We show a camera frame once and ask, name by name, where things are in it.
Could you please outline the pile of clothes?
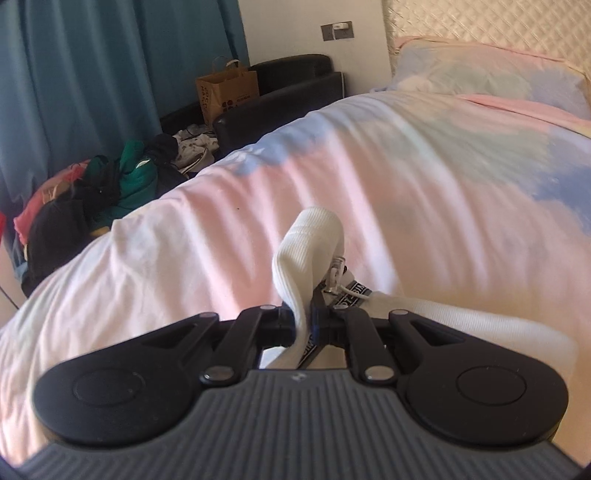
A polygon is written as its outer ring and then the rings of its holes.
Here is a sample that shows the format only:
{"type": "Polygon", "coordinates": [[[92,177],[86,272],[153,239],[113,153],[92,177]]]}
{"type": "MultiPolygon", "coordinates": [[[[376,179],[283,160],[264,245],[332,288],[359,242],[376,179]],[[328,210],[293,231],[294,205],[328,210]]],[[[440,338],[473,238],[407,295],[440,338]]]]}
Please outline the pile of clothes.
{"type": "Polygon", "coordinates": [[[33,194],[14,228],[25,257],[25,296],[116,220],[161,197],[211,165],[216,136],[191,125],[148,142],[130,140],[117,158],[97,155],[47,180],[33,194]]]}

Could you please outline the pastel bed sheet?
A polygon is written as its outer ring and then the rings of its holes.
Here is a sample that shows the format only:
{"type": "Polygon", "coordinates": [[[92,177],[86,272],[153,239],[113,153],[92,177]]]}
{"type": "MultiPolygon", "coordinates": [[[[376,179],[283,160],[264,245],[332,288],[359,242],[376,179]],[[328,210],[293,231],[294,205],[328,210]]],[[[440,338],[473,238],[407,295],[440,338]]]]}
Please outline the pastel bed sheet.
{"type": "Polygon", "coordinates": [[[1,453],[45,444],[55,364],[201,311],[276,303],[271,259],[302,210],[339,217],[380,300],[526,347],[567,377],[558,444],[590,458],[590,124],[541,102],[387,91],[308,114],[117,220],[1,331],[1,453]]]}

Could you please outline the brown paper bag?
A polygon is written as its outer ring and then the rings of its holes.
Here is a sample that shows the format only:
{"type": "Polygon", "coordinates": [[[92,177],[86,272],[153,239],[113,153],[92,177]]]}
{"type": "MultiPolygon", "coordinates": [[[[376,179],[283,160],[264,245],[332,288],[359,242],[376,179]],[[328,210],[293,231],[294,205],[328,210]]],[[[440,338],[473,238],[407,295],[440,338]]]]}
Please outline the brown paper bag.
{"type": "Polygon", "coordinates": [[[209,127],[228,110],[259,98],[256,71],[238,59],[216,57],[211,74],[198,77],[195,86],[204,122],[209,127]]]}

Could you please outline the pastel pillow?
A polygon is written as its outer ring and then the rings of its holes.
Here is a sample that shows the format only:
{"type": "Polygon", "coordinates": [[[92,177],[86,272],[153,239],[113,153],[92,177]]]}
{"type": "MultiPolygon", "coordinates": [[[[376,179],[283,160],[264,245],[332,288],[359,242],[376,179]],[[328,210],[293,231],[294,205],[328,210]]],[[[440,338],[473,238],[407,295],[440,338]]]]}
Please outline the pastel pillow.
{"type": "Polygon", "coordinates": [[[403,37],[388,90],[488,95],[590,118],[590,79],[565,60],[478,42],[403,37]]]}

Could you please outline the teal right curtain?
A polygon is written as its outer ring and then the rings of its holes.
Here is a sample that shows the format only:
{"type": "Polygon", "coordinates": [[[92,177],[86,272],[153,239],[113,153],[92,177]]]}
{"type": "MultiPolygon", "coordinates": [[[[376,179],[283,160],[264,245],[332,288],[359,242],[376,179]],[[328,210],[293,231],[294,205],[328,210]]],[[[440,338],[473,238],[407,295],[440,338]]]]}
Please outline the teal right curtain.
{"type": "Polygon", "coordinates": [[[3,2],[2,212],[68,164],[155,135],[221,57],[249,57],[235,1],[3,2]]]}

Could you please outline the quilted cream headboard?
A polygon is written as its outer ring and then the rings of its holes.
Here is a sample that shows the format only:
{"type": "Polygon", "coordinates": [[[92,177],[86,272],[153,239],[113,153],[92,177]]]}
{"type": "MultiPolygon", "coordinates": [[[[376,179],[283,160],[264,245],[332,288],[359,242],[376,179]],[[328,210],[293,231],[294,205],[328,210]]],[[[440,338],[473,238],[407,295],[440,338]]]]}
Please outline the quilted cream headboard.
{"type": "Polygon", "coordinates": [[[590,72],[586,0],[398,0],[382,6],[391,58],[404,37],[441,37],[540,53],[590,72]]]}

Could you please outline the wall socket plate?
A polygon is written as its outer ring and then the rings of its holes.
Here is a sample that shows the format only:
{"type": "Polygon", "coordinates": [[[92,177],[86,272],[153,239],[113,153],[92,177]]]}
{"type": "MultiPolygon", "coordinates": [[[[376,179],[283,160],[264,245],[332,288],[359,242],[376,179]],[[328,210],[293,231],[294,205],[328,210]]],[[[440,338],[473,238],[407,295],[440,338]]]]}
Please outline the wall socket plate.
{"type": "Polygon", "coordinates": [[[355,37],[352,21],[325,24],[321,26],[321,31],[324,41],[353,39],[355,37]]]}

